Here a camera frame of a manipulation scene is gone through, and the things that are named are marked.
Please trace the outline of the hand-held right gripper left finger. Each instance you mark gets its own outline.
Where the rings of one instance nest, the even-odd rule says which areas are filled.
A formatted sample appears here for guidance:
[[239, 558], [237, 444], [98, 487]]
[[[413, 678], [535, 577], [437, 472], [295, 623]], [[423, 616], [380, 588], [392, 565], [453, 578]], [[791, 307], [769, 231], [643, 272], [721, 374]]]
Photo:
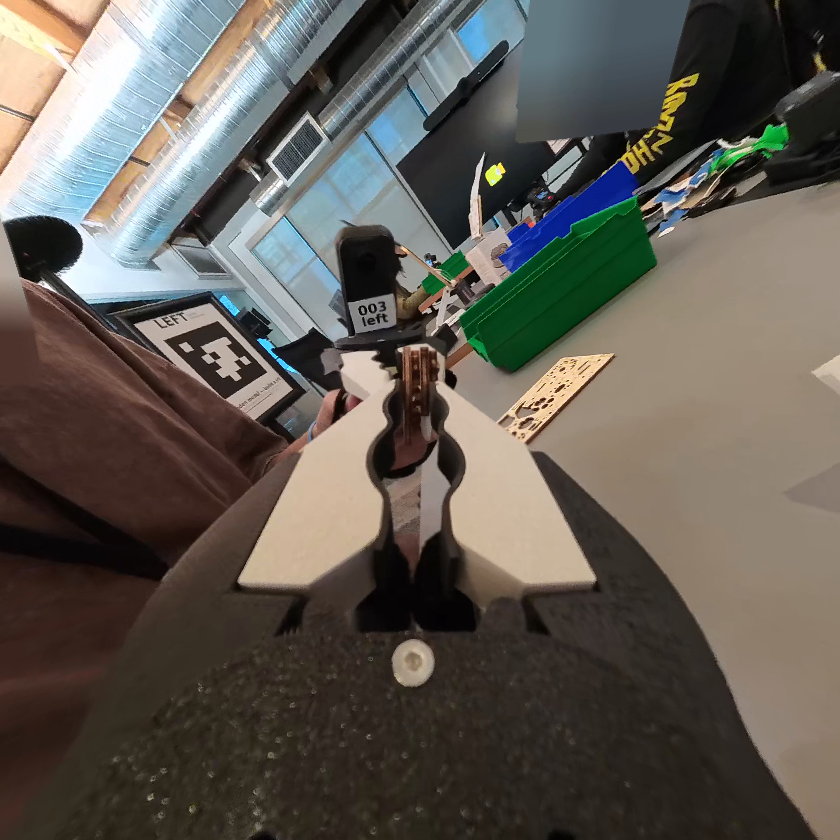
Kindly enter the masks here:
[[382, 476], [393, 457], [386, 381], [304, 445], [236, 580], [243, 592], [301, 597], [353, 612], [373, 592], [404, 597]]

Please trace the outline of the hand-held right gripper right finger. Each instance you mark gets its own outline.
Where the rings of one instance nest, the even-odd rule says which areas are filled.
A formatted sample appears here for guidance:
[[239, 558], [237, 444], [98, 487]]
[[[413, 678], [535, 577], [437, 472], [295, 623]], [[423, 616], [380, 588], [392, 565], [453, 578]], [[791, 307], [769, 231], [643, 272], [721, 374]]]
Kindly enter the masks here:
[[434, 580], [485, 611], [498, 599], [588, 592], [596, 576], [528, 447], [445, 383], [432, 413], [440, 503]]

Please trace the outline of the wooden model part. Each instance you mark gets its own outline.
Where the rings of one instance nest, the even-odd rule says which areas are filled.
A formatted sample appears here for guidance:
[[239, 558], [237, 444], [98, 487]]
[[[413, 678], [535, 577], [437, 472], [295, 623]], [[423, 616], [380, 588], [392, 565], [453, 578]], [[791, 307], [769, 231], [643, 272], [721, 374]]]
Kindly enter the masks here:
[[426, 379], [426, 343], [408, 345], [402, 348], [402, 425], [406, 440], [412, 432], [419, 432], [432, 441], [432, 413], [436, 396], [436, 383]]

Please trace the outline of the green plastic parts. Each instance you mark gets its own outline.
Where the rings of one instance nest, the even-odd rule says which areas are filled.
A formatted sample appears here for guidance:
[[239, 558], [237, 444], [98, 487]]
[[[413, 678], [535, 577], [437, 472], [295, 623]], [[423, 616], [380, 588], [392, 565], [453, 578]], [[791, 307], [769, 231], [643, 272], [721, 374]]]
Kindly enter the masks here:
[[735, 144], [719, 141], [720, 149], [711, 156], [709, 175], [724, 172], [743, 160], [758, 156], [760, 161], [767, 161], [789, 143], [787, 126], [768, 124], [758, 138], [746, 137]]

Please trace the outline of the person's left hand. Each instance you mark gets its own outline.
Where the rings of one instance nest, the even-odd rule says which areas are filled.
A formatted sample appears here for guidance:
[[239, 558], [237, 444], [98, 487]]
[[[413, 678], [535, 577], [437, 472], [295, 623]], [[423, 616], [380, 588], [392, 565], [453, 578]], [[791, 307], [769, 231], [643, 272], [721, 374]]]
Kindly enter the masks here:
[[[360, 398], [344, 389], [329, 392], [323, 398], [318, 414], [309, 427], [306, 443], [312, 442], [360, 404]], [[410, 440], [406, 440], [405, 429], [399, 424], [392, 432], [393, 458], [383, 478], [396, 479], [411, 475], [433, 448], [434, 442], [426, 441], [419, 432], [412, 432]]]

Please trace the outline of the green plastic bin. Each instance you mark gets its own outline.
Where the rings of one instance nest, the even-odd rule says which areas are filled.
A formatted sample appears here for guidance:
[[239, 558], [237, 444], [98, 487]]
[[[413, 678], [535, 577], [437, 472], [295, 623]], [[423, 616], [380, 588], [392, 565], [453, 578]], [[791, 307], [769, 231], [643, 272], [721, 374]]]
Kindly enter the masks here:
[[459, 319], [465, 340], [514, 372], [588, 319], [657, 259], [636, 196], [572, 224]]
[[[472, 270], [472, 266], [462, 251], [457, 250], [448, 257], [436, 270], [450, 281], [461, 278]], [[444, 287], [443, 282], [430, 271], [423, 280], [422, 287], [426, 294], [433, 296]]]

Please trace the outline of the white product box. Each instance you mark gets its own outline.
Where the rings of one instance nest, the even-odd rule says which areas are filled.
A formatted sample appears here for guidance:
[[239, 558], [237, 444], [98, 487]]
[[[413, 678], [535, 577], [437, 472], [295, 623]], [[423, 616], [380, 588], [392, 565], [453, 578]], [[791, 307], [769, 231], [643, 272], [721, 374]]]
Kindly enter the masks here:
[[501, 255], [510, 246], [508, 233], [498, 227], [473, 240], [465, 258], [485, 285], [496, 286], [510, 275], [510, 270], [501, 262]]

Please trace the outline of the laser-cut wooden sheet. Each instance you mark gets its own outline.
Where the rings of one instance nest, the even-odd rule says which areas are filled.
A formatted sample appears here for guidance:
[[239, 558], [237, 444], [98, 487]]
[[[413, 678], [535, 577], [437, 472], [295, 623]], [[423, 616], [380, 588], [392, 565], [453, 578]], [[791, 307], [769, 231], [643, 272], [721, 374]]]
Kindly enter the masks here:
[[528, 445], [615, 358], [614, 353], [562, 358], [550, 368], [497, 424]]

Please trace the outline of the large black monitor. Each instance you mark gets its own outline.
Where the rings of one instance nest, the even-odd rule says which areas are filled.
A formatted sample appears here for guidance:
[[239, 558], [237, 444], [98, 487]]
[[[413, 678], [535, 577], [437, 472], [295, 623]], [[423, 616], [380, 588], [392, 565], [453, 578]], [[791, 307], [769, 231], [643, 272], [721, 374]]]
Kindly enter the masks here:
[[[453, 249], [470, 238], [469, 208], [480, 161], [482, 220], [489, 221], [529, 188], [556, 161], [584, 150], [582, 140], [516, 141], [517, 98], [522, 48], [508, 52], [505, 61], [480, 85], [467, 103], [397, 164], [397, 170], [444, 241]], [[485, 170], [503, 163], [507, 173], [489, 186]]]

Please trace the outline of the white vent grille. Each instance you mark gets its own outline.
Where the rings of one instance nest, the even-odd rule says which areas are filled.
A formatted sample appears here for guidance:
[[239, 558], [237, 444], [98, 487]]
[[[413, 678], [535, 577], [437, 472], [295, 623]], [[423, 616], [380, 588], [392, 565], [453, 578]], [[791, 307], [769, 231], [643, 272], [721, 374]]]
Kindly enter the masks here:
[[289, 186], [330, 146], [331, 140], [319, 121], [306, 112], [292, 131], [268, 153], [266, 163], [278, 183]]

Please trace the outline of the framed marker poster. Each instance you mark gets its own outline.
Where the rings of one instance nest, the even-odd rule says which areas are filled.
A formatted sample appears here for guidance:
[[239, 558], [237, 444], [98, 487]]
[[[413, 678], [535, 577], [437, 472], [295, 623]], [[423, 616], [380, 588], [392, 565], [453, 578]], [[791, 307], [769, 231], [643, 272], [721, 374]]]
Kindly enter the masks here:
[[123, 310], [114, 319], [131, 338], [261, 424], [305, 394], [210, 291]]

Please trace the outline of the blue plastic bin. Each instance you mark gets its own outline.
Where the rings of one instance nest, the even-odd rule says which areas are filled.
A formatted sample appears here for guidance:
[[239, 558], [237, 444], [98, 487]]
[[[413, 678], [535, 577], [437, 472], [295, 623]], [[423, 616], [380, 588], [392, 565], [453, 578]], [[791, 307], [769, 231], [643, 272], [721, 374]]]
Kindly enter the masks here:
[[636, 176], [619, 161], [586, 187], [579, 195], [567, 198], [532, 227], [516, 227], [508, 233], [509, 248], [500, 261], [516, 271], [556, 238], [565, 237], [573, 224], [634, 196]]

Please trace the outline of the person's brown clothing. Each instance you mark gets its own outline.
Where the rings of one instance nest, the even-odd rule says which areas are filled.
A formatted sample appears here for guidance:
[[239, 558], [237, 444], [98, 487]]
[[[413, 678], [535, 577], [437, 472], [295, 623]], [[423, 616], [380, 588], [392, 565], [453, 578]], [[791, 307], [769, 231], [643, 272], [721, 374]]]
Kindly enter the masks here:
[[65, 757], [161, 577], [293, 444], [23, 280], [40, 361], [1, 400], [1, 824]]

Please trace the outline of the black round-headed stand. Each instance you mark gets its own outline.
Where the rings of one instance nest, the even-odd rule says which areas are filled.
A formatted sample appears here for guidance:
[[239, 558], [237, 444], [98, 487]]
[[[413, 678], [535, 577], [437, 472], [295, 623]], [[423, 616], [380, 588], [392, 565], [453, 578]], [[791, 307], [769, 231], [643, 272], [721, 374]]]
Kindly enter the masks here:
[[23, 216], [4, 221], [3, 230], [30, 297], [38, 293], [46, 300], [72, 304], [88, 314], [93, 313], [74, 292], [67, 297], [40, 284], [44, 272], [57, 276], [79, 261], [83, 240], [73, 224], [52, 216]]

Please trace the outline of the black bulky object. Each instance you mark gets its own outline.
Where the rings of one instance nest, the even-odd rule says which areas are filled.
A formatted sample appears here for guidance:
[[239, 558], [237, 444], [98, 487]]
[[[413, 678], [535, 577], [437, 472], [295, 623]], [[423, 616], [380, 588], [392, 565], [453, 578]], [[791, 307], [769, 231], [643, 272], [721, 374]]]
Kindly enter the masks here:
[[775, 116], [787, 129], [783, 150], [764, 166], [772, 186], [835, 179], [839, 173], [839, 73], [825, 70], [785, 96]]

